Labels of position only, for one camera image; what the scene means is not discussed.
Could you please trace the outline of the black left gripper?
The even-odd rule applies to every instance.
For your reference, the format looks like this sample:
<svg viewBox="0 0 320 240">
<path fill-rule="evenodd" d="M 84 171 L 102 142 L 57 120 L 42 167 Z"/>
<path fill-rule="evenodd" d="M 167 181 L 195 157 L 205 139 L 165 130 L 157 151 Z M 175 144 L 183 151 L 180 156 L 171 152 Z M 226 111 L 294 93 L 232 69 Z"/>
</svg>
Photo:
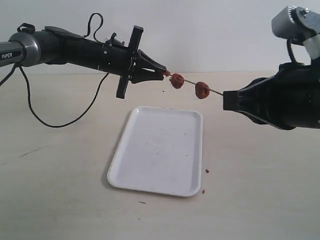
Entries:
<svg viewBox="0 0 320 240">
<path fill-rule="evenodd" d="M 167 71 L 164 65 L 150 58 L 142 50 L 138 50 L 143 32 L 144 29 L 142 27 L 135 25 L 132 29 L 128 46 L 117 44 L 115 42 L 115 34 L 111 36 L 110 40 L 100 43 L 101 60 L 99 61 L 99 70 L 119 76 L 116 90 L 116 97 L 119 99 L 125 98 L 131 77 L 132 84 L 147 81 L 162 81 L 164 79 L 162 73 Z M 136 58 L 139 69 L 133 73 L 133 65 Z"/>
</svg>

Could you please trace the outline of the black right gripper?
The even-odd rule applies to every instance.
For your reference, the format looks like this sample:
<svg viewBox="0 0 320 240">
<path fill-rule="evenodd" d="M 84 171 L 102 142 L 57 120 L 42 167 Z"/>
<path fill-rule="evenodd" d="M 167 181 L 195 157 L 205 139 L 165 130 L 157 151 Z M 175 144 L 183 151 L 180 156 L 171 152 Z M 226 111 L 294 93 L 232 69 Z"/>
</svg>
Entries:
<svg viewBox="0 0 320 240">
<path fill-rule="evenodd" d="M 320 127 L 320 64 L 287 62 L 271 77 L 223 92 L 223 110 L 280 130 Z"/>
</svg>

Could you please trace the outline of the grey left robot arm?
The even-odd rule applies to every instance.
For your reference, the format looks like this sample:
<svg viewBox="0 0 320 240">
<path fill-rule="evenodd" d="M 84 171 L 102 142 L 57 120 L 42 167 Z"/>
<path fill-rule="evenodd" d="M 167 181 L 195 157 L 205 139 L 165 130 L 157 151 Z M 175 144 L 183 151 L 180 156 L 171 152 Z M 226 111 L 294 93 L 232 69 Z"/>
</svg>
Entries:
<svg viewBox="0 0 320 240">
<path fill-rule="evenodd" d="M 36 31 L 33 25 L 23 23 L 8 41 L 1 42 L 0 65 L 73 64 L 110 73 L 120 77 L 116 96 L 124 99 L 128 83 L 162 81 L 167 70 L 139 49 L 143 31 L 134 26 L 125 46 L 116 33 L 100 42 L 55 26 Z"/>
</svg>

